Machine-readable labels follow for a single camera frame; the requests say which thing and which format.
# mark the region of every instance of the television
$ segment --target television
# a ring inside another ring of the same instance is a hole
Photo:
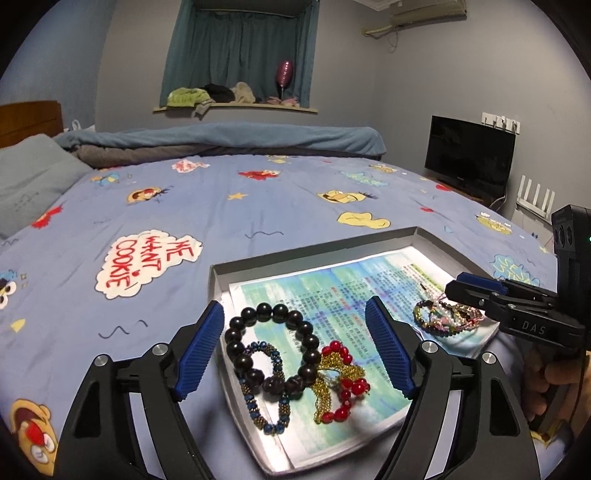
[[[492,203],[506,194],[515,134],[433,116],[425,168],[441,181]]]

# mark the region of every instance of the wall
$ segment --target wall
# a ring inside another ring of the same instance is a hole
[[[180,0],[119,0],[105,42],[96,102],[103,131],[166,128],[199,122],[187,113],[152,113]],[[352,0],[322,0],[311,106],[318,115],[254,109],[212,109],[204,122],[254,121],[302,125],[369,125],[379,50],[361,28],[382,15]]]
[[[0,79],[0,105],[57,100],[65,125],[95,123],[96,84],[116,0],[61,0],[18,49]]]
[[[423,171],[432,115],[505,115],[521,122],[506,214],[522,174],[556,191],[553,210],[591,206],[591,81],[577,57],[530,0],[467,5],[467,20],[401,30],[393,54],[376,45],[374,126],[387,161]]]

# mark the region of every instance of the blue gripper pad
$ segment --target blue gripper pad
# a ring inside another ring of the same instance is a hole
[[[174,392],[182,400],[197,390],[203,372],[212,357],[213,349],[222,334],[224,325],[222,305],[212,302],[204,315],[205,317],[202,316],[197,322],[199,327],[197,333],[178,361],[178,380]]]
[[[394,333],[384,310],[384,304],[379,298],[369,299],[365,304],[365,324],[390,377],[392,386],[400,390],[410,400],[417,388],[412,378],[411,359],[404,345]]]
[[[507,289],[502,285],[501,282],[479,277],[477,275],[472,275],[471,273],[460,273],[456,280],[461,283],[467,283],[468,285],[473,285],[475,287],[484,288],[485,290],[497,292],[499,295],[507,294]]]

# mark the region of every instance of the teal curtain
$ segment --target teal curtain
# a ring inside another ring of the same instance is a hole
[[[255,96],[278,96],[275,72],[283,60],[294,62],[285,98],[310,106],[310,88],[320,0],[295,18],[248,12],[211,12],[182,0],[168,49],[160,106],[180,87],[208,83],[234,87],[246,82]]]

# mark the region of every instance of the metal screw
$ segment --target metal screw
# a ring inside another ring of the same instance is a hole
[[[494,354],[490,353],[490,352],[484,352],[482,354],[482,359],[489,365],[492,365],[493,363],[496,362],[496,357]]]
[[[166,343],[159,343],[152,348],[152,353],[156,356],[164,355],[166,352],[168,352],[168,345]]]
[[[109,361],[109,357],[106,355],[99,355],[98,357],[95,358],[95,365],[97,367],[102,367],[104,365],[107,364],[107,362]]]
[[[425,350],[427,353],[435,353],[439,350],[439,347],[437,346],[437,344],[435,342],[430,341],[430,340],[423,342],[423,344],[421,345],[421,348],[423,350]]]

